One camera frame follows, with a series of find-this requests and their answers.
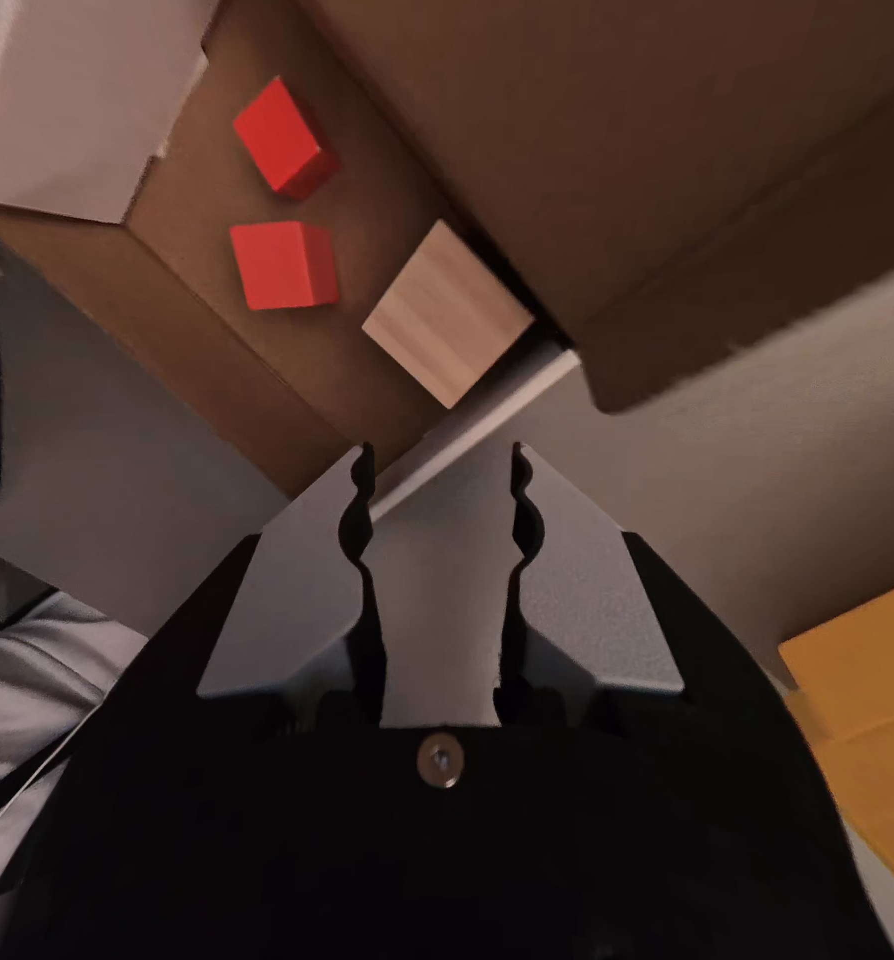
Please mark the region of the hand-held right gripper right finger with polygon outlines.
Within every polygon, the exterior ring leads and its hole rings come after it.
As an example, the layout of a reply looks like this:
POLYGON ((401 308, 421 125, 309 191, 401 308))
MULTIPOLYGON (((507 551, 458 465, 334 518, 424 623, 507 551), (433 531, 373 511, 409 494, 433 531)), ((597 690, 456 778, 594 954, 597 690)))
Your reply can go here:
POLYGON ((502 726, 593 726, 619 694, 685 683, 621 526, 529 445, 512 450, 513 541, 494 706, 502 726))

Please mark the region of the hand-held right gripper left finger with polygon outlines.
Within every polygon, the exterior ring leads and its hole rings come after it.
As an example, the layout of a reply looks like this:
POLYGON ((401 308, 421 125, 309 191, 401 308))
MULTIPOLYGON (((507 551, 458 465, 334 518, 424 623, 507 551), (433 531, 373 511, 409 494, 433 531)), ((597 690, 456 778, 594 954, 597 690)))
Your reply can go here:
POLYGON ((296 727, 336 697, 379 725, 384 645, 371 572, 375 455, 344 454, 262 529, 201 676, 203 700, 272 693, 296 727))

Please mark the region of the natural wooden cube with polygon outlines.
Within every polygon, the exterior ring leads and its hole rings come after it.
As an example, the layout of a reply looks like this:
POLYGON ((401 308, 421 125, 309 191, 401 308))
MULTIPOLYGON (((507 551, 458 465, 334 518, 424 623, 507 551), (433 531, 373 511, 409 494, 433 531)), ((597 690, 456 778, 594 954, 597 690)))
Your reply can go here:
POLYGON ((533 323, 525 306, 439 219, 362 330, 450 410, 533 323))

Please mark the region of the red cube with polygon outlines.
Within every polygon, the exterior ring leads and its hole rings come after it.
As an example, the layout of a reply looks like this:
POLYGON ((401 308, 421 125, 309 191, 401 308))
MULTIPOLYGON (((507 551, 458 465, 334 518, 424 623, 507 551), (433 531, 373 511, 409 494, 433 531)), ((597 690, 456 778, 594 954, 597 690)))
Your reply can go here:
POLYGON ((340 160, 321 125, 280 76, 234 118, 233 129, 275 194, 302 201, 332 179, 340 160))
POLYGON ((228 230, 247 306, 254 311, 333 305, 339 299, 332 234, 308 222, 228 230))

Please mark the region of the brown cardboard box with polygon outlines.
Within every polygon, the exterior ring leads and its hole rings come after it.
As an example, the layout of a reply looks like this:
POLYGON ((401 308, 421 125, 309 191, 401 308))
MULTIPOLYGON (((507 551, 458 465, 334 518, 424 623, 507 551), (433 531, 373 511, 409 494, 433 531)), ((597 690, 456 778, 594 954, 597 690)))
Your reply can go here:
POLYGON ((362 331, 435 221, 561 330, 894 95, 894 2, 0 2, 0 242, 287 494, 443 407, 362 331), (340 171, 274 193, 274 77, 340 171), (333 237, 254 311, 228 230, 333 237))

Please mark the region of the person's grey clothing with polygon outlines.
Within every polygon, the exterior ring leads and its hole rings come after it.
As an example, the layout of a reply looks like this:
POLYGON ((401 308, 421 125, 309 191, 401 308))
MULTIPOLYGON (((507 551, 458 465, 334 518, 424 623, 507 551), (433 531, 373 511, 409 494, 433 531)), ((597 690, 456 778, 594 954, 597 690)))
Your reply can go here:
MULTIPOLYGON (((147 638, 56 592, 0 630, 0 782, 79 726, 147 638)), ((41 814, 66 762, 0 800, 0 877, 41 814)))

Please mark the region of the yellow plastic bin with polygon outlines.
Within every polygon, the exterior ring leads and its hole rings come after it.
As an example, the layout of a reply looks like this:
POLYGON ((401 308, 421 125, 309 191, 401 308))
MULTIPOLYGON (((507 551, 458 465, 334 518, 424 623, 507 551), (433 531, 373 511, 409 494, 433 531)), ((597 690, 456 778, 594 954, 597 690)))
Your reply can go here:
POLYGON ((894 589, 779 646, 839 813, 894 875, 894 589))

